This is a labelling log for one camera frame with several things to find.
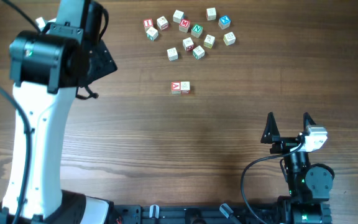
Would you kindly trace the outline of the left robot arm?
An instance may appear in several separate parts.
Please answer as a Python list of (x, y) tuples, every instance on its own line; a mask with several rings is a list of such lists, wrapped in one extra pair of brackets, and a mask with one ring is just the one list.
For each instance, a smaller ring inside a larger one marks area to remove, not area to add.
[(64, 0), (57, 18), (39, 21), (10, 44), (16, 110), (12, 168), (0, 223), (115, 223), (111, 201), (63, 190), (65, 126), (80, 88), (117, 70), (102, 40), (109, 21), (96, 1)]

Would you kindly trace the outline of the teal-sided picture block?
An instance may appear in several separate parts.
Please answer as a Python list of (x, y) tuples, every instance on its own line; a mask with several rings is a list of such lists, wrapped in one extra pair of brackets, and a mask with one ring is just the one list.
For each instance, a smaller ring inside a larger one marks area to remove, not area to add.
[(155, 41), (158, 37), (158, 30), (154, 27), (150, 27), (149, 29), (147, 29), (146, 35), (148, 39), (150, 39), (151, 41)]

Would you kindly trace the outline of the dark red sided block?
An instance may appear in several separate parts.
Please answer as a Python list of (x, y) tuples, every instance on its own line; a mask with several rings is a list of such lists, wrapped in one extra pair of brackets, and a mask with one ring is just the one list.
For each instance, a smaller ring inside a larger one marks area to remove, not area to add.
[(189, 94), (190, 90), (191, 90), (190, 82), (188, 82), (188, 81), (180, 82), (181, 94)]

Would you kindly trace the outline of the red A letter block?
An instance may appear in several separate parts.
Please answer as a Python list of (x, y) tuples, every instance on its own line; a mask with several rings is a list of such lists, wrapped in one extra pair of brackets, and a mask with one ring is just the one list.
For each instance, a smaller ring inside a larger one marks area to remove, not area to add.
[(181, 82), (172, 82), (171, 83), (171, 92), (172, 92), (172, 94), (180, 94), (181, 93)]

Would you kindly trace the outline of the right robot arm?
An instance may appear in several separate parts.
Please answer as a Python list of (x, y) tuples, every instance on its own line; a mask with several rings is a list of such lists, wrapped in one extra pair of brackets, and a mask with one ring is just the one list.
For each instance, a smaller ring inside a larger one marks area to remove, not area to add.
[(277, 223), (332, 224), (327, 201), (333, 187), (335, 173), (325, 164), (311, 164), (309, 153), (321, 149), (328, 132), (317, 125), (308, 113), (303, 115), (303, 131), (292, 138), (281, 137), (272, 112), (261, 142), (271, 144), (271, 154), (283, 156), (280, 163), (290, 195), (277, 201)]

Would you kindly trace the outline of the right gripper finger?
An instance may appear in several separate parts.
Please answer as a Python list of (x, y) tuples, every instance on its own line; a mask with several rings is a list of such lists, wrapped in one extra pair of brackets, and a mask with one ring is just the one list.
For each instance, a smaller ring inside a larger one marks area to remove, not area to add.
[(308, 112), (303, 114), (303, 129), (306, 129), (309, 125), (316, 125)]
[(267, 122), (260, 142), (263, 144), (273, 144), (280, 142), (280, 132), (277, 128), (275, 117), (272, 112), (267, 115)]

